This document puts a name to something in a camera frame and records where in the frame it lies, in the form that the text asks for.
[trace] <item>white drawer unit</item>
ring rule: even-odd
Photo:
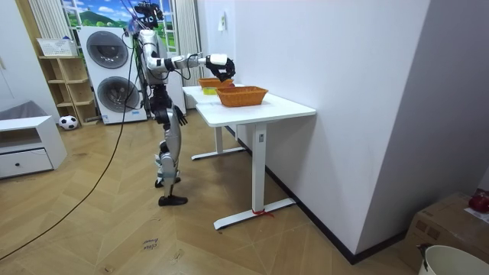
[[[52,169],[45,149],[0,155],[0,178]]]
[[[0,121],[0,179],[56,169],[66,155],[50,116]]]

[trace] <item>washing machine door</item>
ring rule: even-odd
[[[97,89],[99,104],[114,112],[124,112],[124,101],[128,96],[125,110],[128,112],[140,108],[138,89],[134,83],[120,76],[104,79]]]
[[[97,31],[90,35],[86,49],[93,61],[107,69],[117,69],[128,61],[128,48],[124,41],[109,31]]]

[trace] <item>orange basket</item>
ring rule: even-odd
[[[233,81],[234,81],[233,79],[227,79],[224,82],[221,82],[217,78],[208,78],[208,79],[199,79],[199,84],[203,88],[207,88],[207,87],[219,88],[219,87],[229,87]]]
[[[221,103],[228,107],[260,105],[268,92],[256,86],[217,88]]]

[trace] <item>cabinet drawer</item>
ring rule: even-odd
[[[44,149],[0,155],[0,178],[51,169]]]

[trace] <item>herringbone floor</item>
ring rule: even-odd
[[[389,248],[350,266],[297,206],[222,231],[212,223],[251,207],[247,153],[192,162],[213,150],[196,112],[183,130],[182,182],[189,203],[160,208],[154,121],[125,125],[112,165],[95,192],[45,236],[0,262],[0,274],[414,274]],[[62,132],[68,158],[56,171],[0,180],[0,257],[49,228],[91,189],[119,126]],[[225,147],[237,144],[225,133]],[[267,178],[266,203],[285,197]]]

